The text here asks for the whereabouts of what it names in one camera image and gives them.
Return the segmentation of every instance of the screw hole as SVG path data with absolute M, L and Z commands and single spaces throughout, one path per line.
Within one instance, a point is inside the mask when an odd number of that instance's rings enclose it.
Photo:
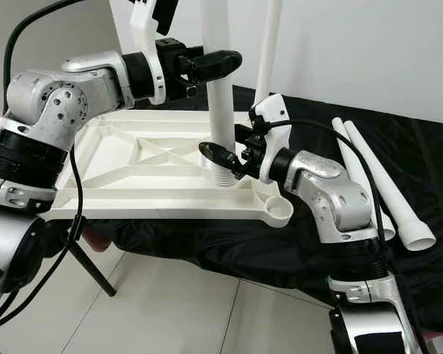
M 30 131 L 30 129 L 28 129 L 27 127 L 24 127 L 23 125 L 20 125 L 20 126 L 18 127 L 18 130 L 19 130 L 20 132 L 22 132 L 23 134 L 26 134 L 28 131 Z
M 23 207 L 24 206 L 24 202 L 20 201 L 19 199 L 10 199 L 8 202 L 10 204 L 16 205 L 18 207 Z
M 368 196 L 366 194 L 364 194 L 363 192 L 361 192 L 361 198 L 363 199 L 364 203 L 368 203 Z

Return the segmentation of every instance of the tiled floor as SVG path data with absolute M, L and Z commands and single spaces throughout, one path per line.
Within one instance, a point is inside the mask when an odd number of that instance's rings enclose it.
M 85 249 L 117 295 L 107 297 L 68 256 L 31 306 L 0 329 L 0 353 L 333 353 L 327 307 L 300 291 L 178 260 Z

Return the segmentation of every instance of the white wall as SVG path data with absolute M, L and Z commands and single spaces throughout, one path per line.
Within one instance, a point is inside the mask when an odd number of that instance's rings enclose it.
M 131 4 L 110 0 L 123 51 Z M 267 0 L 229 0 L 235 84 L 254 87 Z M 199 0 L 170 35 L 202 42 Z M 284 0 L 272 90 L 443 122 L 443 0 Z
M 55 0 L 0 0 L 0 111 L 5 44 L 25 16 Z M 21 35 L 13 54 L 13 74 L 26 69 L 60 69 L 69 56 L 120 50 L 109 3 L 87 0 L 42 18 Z

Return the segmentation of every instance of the metal stand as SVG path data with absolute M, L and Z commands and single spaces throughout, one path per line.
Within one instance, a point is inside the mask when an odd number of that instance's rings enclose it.
M 61 245 L 65 244 L 66 238 L 68 237 L 67 230 L 71 226 L 72 221 L 70 220 L 54 220 L 48 221 L 51 226 L 51 234 L 57 236 L 58 242 Z M 84 269 L 89 273 L 92 278 L 97 282 L 98 285 L 107 293 L 109 296 L 114 296 L 117 291 L 111 286 L 109 281 L 100 272 L 97 266 L 92 262 L 86 252 L 79 246 L 76 240 L 73 240 L 69 247 L 69 252 L 75 257 L 75 259 L 84 267 Z
M 108 296 L 114 296 L 117 293 L 89 256 L 87 256 L 86 252 L 78 245 L 77 241 L 72 241 L 69 252 L 72 253 L 75 259 L 85 268 L 92 278 L 94 278 Z

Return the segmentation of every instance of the black cable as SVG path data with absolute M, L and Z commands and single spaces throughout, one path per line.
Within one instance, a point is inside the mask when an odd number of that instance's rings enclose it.
M 32 13 L 27 16 L 24 20 L 22 20 L 12 31 L 10 37 L 8 38 L 7 46 L 5 47 L 4 59 L 3 59 L 3 114 L 7 113 L 8 110 L 8 102 L 7 102 L 7 88 L 10 84 L 11 80 L 11 63 L 13 50 L 15 48 L 16 41 L 20 34 L 27 28 L 31 23 L 37 21 L 38 19 L 44 17 L 45 15 L 49 15 L 63 7 L 69 6 L 71 4 L 75 4 L 76 2 L 80 2 L 84 0 L 60 0 L 55 2 L 54 4 L 43 7 L 42 9 Z
M 368 178 L 369 184 L 371 185 L 371 191 L 372 191 L 372 197 L 373 197 L 373 204 L 375 208 L 376 213 L 376 219 L 377 219 L 377 234 L 379 235 L 380 244 L 383 247 L 383 250 L 385 251 L 387 249 L 387 244 L 385 242 L 385 236 L 384 236 L 384 226 L 382 223 L 382 216 L 380 213 L 380 197 L 379 197 L 379 191 L 377 189 L 376 183 L 374 182 L 374 177 L 371 173 L 371 170 L 369 169 L 368 163 L 364 159 L 361 152 L 342 134 L 338 133 L 334 129 L 330 128 L 328 125 L 324 125 L 318 122 L 313 122 L 311 120 L 306 119 L 292 119 L 292 120 L 282 120 L 280 122 L 267 122 L 267 125 L 269 128 L 276 128 L 276 127 L 282 127 L 285 125 L 310 125 L 312 127 L 320 128 L 325 131 L 329 131 L 333 133 L 339 140 L 341 140 L 345 145 L 347 145 L 357 156 L 357 158 L 360 160 L 361 165 L 363 166 L 364 172 L 366 174 L 366 177 Z M 405 281 L 405 278 L 403 275 L 399 272 L 399 269 L 396 267 L 393 260 L 389 260 L 389 266 L 394 273 L 394 276 L 396 277 L 396 281 L 399 286 L 399 282 L 401 283 L 399 292 L 401 293 L 402 297 L 407 300 L 408 307 L 409 307 L 409 320 L 411 321 L 411 325 L 415 330 L 417 341 L 419 342 L 420 349 L 422 350 L 422 354 L 430 354 L 428 351 L 427 345 L 425 343 L 425 339 L 423 337 L 422 332 L 422 326 L 420 325 L 419 315 L 416 310 L 415 302 L 413 301 L 413 298 L 411 296 L 410 290 L 407 286 L 407 283 Z
M 5 312 L 7 312 L 8 308 L 13 303 L 13 300 L 15 300 L 17 295 L 18 295 L 18 290 L 15 290 L 11 292 L 10 295 L 8 295 L 3 305 L 0 306 L 0 317 L 2 317 Z
M 83 209 L 83 189 L 82 189 L 82 181 L 79 176 L 79 170 L 77 169 L 77 164 L 75 163 L 74 146 L 72 146 L 70 150 L 69 159 L 71 161 L 72 172 L 74 173 L 75 177 L 75 184 L 77 185 L 77 193 L 78 193 L 77 215 L 81 216 Z

